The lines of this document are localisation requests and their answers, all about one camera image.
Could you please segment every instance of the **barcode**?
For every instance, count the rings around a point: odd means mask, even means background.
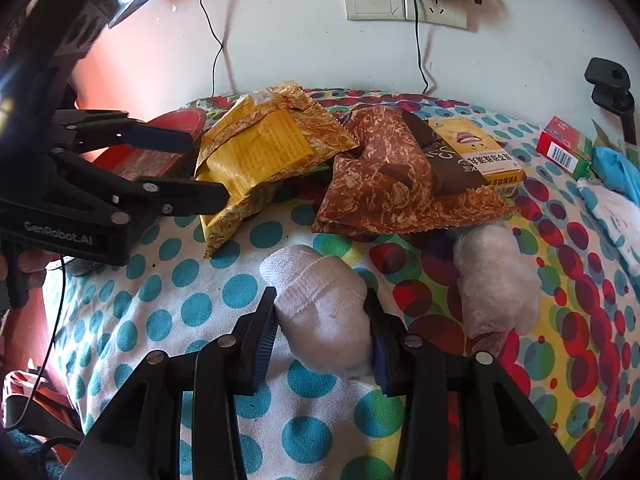
[[[549,150],[546,152],[546,156],[551,160],[557,162],[565,168],[569,173],[573,173],[575,167],[578,165],[578,159],[575,158],[571,153],[567,150],[563,150],[556,143],[552,142],[549,144]]]
[[[501,198],[511,198],[513,196],[513,193],[516,191],[516,188],[518,187],[518,184],[515,184],[514,186],[504,186],[500,188],[500,197]]]

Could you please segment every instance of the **bed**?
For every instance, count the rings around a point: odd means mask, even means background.
[[[540,322],[509,334],[500,362],[529,396],[584,478],[611,466],[640,420],[640,305],[620,257],[590,216],[575,181],[535,151],[540,127],[481,106],[422,94],[311,89],[330,112],[391,104],[422,118],[466,117],[521,162],[519,214],[506,219],[540,279]],[[238,96],[197,100],[209,128]],[[384,308],[440,349],[465,354],[454,238],[437,230],[409,236],[312,234],[322,175],[283,186],[271,205],[247,219],[212,260],[203,259],[198,218],[162,219],[140,240],[126,267],[70,278],[58,366],[85,432],[152,349],[199,350],[252,312],[266,286],[260,262],[291,244],[336,254],[375,288]],[[62,276],[44,286],[52,325]],[[180,428],[180,474],[191,476],[191,395]],[[263,384],[238,397],[244,464],[250,479],[382,480],[395,466],[403,400],[387,399],[371,378],[342,380],[306,370],[280,332]],[[450,409],[453,434],[459,424]],[[459,475],[452,446],[450,478]]]

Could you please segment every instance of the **white wall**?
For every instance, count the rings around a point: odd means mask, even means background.
[[[305,87],[423,86],[411,22],[347,22],[344,0],[205,3],[227,45],[216,94],[287,79]],[[640,50],[607,0],[469,0],[468,7],[470,30],[420,25],[433,95],[536,123],[558,115],[590,135],[592,117],[619,129],[593,105],[583,77],[591,57],[605,57],[640,88]],[[105,30],[78,65],[82,104],[149,120],[211,94],[216,52],[198,0],[151,0]]]

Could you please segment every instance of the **blue cloth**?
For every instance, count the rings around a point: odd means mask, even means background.
[[[640,206],[640,171],[622,153],[611,148],[593,149],[593,171],[605,186]]]

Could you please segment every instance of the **cardboard box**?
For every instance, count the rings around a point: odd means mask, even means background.
[[[513,196],[525,173],[520,163],[469,119],[429,119],[428,125],[471,162],[503,198]]]
[[[593,143],[574,127],[554,117],[540,133],[536,151],[577,180],[589,171]]]

